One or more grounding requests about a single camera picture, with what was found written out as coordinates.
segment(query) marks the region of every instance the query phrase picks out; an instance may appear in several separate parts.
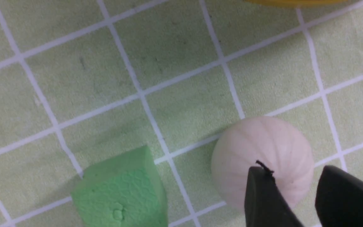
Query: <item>white pumpkin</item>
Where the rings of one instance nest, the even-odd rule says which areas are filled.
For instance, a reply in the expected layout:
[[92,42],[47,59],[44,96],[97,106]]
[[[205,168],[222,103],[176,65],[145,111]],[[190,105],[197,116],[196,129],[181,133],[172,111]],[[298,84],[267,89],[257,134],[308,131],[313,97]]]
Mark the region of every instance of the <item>white pumpkin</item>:
[[263,162],[274,171],[275,183],[290,208],[307,194],[314,171],[312,150],[304,135],[273,117],[246,118],[228,128],[218,140],[211,172],[225,202],[242,212],[248,170]]

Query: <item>yellow object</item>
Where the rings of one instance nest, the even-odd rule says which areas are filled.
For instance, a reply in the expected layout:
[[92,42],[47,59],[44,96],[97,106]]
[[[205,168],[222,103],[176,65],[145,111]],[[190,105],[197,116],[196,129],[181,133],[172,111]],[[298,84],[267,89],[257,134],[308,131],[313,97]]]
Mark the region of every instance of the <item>yellow object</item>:
[[247,2],[278,7],[310,7],[344,2],[345,0],[246,0]]

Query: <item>foam block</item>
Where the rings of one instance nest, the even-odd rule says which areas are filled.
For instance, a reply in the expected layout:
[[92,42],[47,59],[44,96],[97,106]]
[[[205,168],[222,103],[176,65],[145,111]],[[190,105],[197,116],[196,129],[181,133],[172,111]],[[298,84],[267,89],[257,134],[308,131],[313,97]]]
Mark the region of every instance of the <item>foam block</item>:
[[167,227],[167,198],[147,146],[92,165],[71,192],[85,227]]

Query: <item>miniature pumpkin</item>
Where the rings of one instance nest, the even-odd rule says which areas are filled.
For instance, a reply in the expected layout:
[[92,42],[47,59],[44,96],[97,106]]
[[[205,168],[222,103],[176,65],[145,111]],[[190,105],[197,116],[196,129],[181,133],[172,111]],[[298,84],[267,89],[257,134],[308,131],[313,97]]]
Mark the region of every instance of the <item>miniature pumpkin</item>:
[[304,135],[273,117],[246,118],[218,140],[211,163],[216,189],[225,202],[244,212],[248,170],[264,163],[292,209],[307,194],[314,171],[312,150]]

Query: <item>green grid mat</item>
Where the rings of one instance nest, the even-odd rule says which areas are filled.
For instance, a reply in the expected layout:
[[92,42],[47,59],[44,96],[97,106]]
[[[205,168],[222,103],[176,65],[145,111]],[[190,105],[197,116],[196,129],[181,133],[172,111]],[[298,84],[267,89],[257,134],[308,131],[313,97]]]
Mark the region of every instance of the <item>green grid mat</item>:
[[239,227],[211,182],[222,131],[277,116],[363,180],[363,0],[0,0],[0,227],[82,226],[82,170],[148,144],[170,226]]

